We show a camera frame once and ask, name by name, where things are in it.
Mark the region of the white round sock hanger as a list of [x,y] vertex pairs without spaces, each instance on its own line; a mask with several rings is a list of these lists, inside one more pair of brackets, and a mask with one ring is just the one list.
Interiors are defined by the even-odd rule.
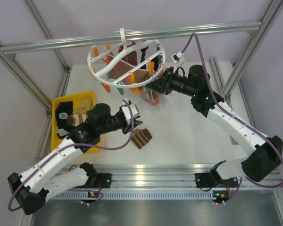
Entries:
[[144,40],[141,43],[127,41],[126,31],[121,28],[121,42],[99,52],[91,46],[87,55],[90,75],[110,93],[116,88],[120,94],[129,89],[137,95],[145,86],[162,75],[166,62],[166,52],[159,40]]

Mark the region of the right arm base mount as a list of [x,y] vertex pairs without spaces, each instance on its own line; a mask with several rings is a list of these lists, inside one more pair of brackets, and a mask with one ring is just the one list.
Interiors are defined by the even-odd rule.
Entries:
[[195,173],[196,187],[197,188],[213,188],[216,187],[216,182],[213,176],[208,173]]

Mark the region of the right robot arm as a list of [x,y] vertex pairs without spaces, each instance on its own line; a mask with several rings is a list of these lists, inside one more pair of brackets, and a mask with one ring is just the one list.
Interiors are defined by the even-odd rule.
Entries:
[[146,87],[164,95],[176,91],[190,96],[193,108],[222,128],[244,150],[246,157],[221,161],[210,170],[213,185],[223,186],[228,179],[236,177],[262,181],[281,164],[282,140],[278,136],[259,135],[222,97],[210,91],[208,83],[209,76],[205,75],[203,66],[193,65],[187,77],[167,68],[160,78]]

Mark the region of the brown striped sock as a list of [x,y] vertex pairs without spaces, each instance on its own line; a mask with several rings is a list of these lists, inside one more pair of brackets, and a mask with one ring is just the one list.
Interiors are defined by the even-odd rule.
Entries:
[[85,122],[87,119],[87,114],[72,114],[66,118],[66,123],[70,126],[78,126]]
[[135,129],[131,138],[132,143],[140,150],[152,139],[148,129]]

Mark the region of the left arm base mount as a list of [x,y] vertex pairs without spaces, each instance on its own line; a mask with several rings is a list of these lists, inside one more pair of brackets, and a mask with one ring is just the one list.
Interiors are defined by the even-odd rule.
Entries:
[[112,183],[112,174],[110,173],[98,173],[89,182],[90,188],[110,188]]

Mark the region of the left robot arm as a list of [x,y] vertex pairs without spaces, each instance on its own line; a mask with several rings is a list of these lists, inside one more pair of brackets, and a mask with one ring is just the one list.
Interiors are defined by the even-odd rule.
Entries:
[[30,169],[8,177],[12,197],[9,211],[21,209],[31,215],[41,209],[52,197],[73,188],[91,188],[97,184],[98,173],[90,163],[83,163],[63,175],[57,173],[68,163],[97,147],[100,136],[117,130],[133,136],[142,124],[138,107],[124,99],[119,111],[111,115],[107,104],[96,104],[85,122],[74,127],[62,142]]

